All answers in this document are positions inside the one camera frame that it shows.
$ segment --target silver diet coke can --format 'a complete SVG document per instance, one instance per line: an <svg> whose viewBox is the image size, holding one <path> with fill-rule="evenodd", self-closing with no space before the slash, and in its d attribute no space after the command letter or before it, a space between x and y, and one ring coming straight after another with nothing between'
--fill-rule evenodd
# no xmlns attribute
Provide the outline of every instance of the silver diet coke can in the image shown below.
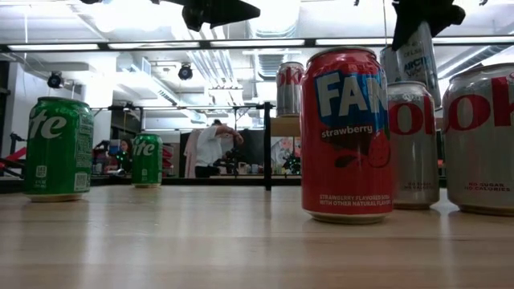
<svg viewBox="0 0 514 289"><path fill-rule="evenodd" d="M462 211L514 215L514 63L450 79L443 100L448 198Z"/></svg>
<svg viewBox="0 0 514 289"><path fill-rule="evenodd" d="M297 116L300 114L300 80L304 74L302 63L280 64L276 74L276 115Z"/></svg>
<svg viewBox="0 0 514 289"><path fill-rule="evenodd" d="M380 64L384 67L387 83L402 81L398 67L398 57L396 56L396 51L393 51L390 45L380 50Z"/></svg>
<svg viewBox="0 0 514 289"><path fill-rule="evenodd" d="M394 208L429 209L439 200L434 100L416 81L387 87Z"/></svg>

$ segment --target coke logo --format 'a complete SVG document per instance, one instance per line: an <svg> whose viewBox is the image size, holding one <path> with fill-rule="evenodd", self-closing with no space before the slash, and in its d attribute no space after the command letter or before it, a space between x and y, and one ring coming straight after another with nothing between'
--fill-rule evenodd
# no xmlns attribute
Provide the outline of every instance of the coke logo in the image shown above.
<svg viewBox="0 0 514 289"><path fill-rule="evenodd" d="M281 87L283 85L298 85L302 78L302 71L300 69L295 69L293 71L290 67L286 67L285 71L281 71L277 75L277 78L277 87Z"/></svg>
<svg viewBox="0 0 514 289"><path fill-rule="evenodd" d="M511 113L514 111L514 104L508 98L507 77L496 77L491 79L492 108L489 100L483 96L470 94L460 96L451 101L449 106L445 106L445 128L444 132L450 129L456 131L467 131L478 128L484 124L491 114L493 115L496 127L511 126ZM459 105L467 101L471 105L472 118L467 125L459 121Z"/></svg>
<svg viewBox="0 0 514 289"><path fill-rule="evenodd" d="M405 130L400 129L400 122L398 121L398 114L401 108L408 108L410 112L410 128ZM426 134L435 133L434 124L434 106L429 96L423 96L423 109L413 103L395 104L389 108L389 123L392 133L401 136L407 136L419 132L423 125L425 126Z"/></svg>

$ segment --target table surface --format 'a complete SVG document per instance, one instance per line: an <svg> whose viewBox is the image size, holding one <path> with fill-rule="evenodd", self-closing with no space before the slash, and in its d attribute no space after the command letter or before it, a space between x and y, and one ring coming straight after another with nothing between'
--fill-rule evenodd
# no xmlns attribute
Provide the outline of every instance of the table surface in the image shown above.
<svg viewBox="0 0 514 289"><path fill-rule="evenodd" d="M514 288L514 218L463 214L445 195L368 226L313 221L299 187L2 195L1 287Z"/></svg>

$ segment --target man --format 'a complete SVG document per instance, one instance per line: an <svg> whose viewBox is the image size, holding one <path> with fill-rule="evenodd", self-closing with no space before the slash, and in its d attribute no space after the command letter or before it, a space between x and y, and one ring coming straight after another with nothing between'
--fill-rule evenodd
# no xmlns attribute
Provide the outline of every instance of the man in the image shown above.
<svg viewBox="0 0 514 289"><path fill-rule="evenodd" d="M235 129L227 127L219 120L214 120L214 123L209 128L205 128L198 137L194 166L196 177L210 177L219 173L219 169L215 168L213 163L223 155L220 137L224 134L231 134L238 145L243 143L243 138Z"/></svg>

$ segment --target green sprite can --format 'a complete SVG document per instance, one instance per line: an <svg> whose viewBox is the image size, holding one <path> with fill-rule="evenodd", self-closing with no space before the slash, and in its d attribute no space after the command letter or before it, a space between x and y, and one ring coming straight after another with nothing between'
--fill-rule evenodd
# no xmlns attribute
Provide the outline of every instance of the green sprite can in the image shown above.
<svg viewBox="0 0 514 289"><path fill-rule="evenodd" d="M132 184L136 188L152 188L162 181L161 137L142 132L136 136L133 147Z"/></svg>
<svg viewBox="0 0 514 289"><path fill-rule="evenodd" d="M32 201L71 201L89 191L93 122L89 105L40 97L27 137L26 195Z"/></svg>

